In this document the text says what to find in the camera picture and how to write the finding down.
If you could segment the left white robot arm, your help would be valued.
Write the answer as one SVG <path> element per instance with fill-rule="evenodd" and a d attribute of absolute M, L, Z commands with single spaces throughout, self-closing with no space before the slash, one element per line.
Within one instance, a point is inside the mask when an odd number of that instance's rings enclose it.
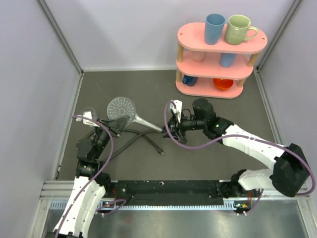
<path fill-rule="evenodd" d="M 129 116 L 115 120 L 94 119 L 87 116 L 73 115 L 77 121 L 92 125 L 94 135 L 91 139 L 83 138 L 77 142 L 76 175 L 71 195 L 66 208 L 53 232 L 47 237 L 86 238 L 94 215 L 102 197 L 112 192 L 112 184 L 103 170 L 108 161 L 101 162 L 99 157 L 107 144 L 114 145 L 113 139 L 119 137 Z"/>

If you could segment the aluminium rail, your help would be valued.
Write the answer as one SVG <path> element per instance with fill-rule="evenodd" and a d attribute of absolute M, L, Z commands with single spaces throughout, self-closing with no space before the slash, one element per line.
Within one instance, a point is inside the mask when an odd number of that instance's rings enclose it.
<path fill-rule="evenodd" d="M 250 209 L 257 199 L 290 200 L 276 190 L 236 194 L 229 182 L 217 180 L 121 180 L 97 204 L 101 211 L 121 210 L 237 210 Z"/>

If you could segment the orange bowl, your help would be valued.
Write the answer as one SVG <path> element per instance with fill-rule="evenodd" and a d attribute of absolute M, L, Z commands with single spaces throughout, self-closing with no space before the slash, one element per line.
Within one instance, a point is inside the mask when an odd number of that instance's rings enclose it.
<path fill-rule="evenodd" d="M 219 90 L 228 90 L 233 86 L 234 80 L 214 78 L 213 85 Z"/>

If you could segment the pink three-tier shelf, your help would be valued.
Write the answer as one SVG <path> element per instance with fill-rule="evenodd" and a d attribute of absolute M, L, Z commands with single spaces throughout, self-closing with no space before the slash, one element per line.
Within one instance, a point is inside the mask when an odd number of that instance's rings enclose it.
<path fill-rule="evenodd" d="M 189 96 L 236 98 L 242 93 L 245 80 L 253 72 L 258 56 L 267 45 L 266 34 L 259 29 L 254 38 L 239 45 L 230 45 L 221 36 L 215 45 L 208 45 L 205 43 L 204 30 L 203 22 L 188 23 L 178 30 L 176 87 Z M 193 61 L 191 51 L 205 52 L 204 59 L 201 62 Z M 221 53 L 236 54 L 231 67 L 220 65 Z M 193 87 L 183 84 L 185 75 L 197 77 L 197 83 Z M 228 90 L 219 90 L 213 85 L 214 78 L 231 79 L 234 83 Z"/>

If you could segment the light blue cup middle shelf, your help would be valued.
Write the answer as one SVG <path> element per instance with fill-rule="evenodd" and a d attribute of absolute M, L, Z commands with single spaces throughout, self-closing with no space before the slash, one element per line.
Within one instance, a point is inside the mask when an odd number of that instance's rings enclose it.
<path fill-rule="evenodd" d="M 233 53 L 221 53 L 220 55 L 220 65 L 222 67 L 228 68 L 231 67 L 234 60 L 236 58 L 236 54 Z"/>

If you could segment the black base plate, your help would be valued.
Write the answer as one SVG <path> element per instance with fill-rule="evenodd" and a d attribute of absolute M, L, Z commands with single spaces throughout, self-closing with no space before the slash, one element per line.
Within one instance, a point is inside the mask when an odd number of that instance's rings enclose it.
<path fill-rule="evenodd" d="M 119 180 L 111 191 L 127 206 L 222 205 L 234 196 L 230 183 L 218 180 Z"/>

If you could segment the dark blue cup bottom shelf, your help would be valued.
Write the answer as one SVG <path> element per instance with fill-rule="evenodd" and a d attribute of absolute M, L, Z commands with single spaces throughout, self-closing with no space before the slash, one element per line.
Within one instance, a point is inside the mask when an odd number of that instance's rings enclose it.
<path fill-rule="evenodd" d="M 185 75 L 182 79 L 182 83 L 190 87 L 193 87 L 197 83 L 197 81 L 197 77 L 188 75 Z"/>

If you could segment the green mug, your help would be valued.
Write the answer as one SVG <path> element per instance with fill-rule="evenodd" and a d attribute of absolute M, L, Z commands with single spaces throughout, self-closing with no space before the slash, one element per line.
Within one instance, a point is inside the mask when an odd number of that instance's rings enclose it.
<path fill-rule="evenodd" d="M 251 25 L 250 19 L 237 14 L 229 17 L 224 40 L 230 45 L 239 45 L 254 38 L 257 34 L 258 29 Z"/>

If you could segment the grey shower head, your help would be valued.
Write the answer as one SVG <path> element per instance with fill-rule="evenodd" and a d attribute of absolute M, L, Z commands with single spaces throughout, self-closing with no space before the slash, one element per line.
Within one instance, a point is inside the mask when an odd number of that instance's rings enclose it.
<path fill-rule="evenodd" d="M 109 120 L 129 116 L 129 120 L 126 125 L 137 123 L 156 132 L 162 132 L 162 128 L 139 117 L 136 112 L 135 104 L 127 97 L 116 97 L 112 99 L 107 106 L 106 115 Z"/>

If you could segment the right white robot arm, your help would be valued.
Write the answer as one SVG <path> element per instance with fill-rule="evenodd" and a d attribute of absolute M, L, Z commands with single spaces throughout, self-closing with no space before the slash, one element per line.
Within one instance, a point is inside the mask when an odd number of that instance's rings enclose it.
<path fill-rule="evenodd" d="M 276 144 L 248 133 L 232 121 L 218 117 L 212 104 L 204 98 L 195 100 L 192 106 L 194 113 L 186 118 L 181 101 L 171 100 L 165 105 L 163 112 L 171 111 L 172 114 L 170 119 L 164 119 L 166 134 L 176 144 L 197 150 L 218 142 L 245 153 L 266 167 L 238 172 L 231 184 L 235 195 L 243 196 L 255 189 L 275 189 L 285 196 L 295 197 L 300 195 L 299 190 L 308 178 L 312 180 L 312 187 L 303 194 L 309 195 L 315 190 L 315 176 L 300 146 L 294 143 L 288 146 Z M 199 146 L 181 143 L 180 138 L 189 130 L 201 130 L 210 141 Z"/>

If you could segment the blue tumbler on top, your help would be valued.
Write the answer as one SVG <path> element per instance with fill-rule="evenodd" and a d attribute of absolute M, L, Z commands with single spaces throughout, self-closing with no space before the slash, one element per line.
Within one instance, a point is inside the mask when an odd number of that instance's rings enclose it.
<path fill-rule="evenodd" d="M 205 21 L 205 43 L 215 45 L 223 31 L 225 17 L 221 14 L 210 14 Z"/>

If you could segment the pink cup middle shelf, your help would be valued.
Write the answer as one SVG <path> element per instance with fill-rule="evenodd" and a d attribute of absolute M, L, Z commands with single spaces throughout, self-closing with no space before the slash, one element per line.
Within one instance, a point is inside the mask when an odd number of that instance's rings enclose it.
<path fill-rule="evenodd" d="M 205 52 L 191 51 L 191 58 L 195 62 L 201 62 L 205 57 Z"/>

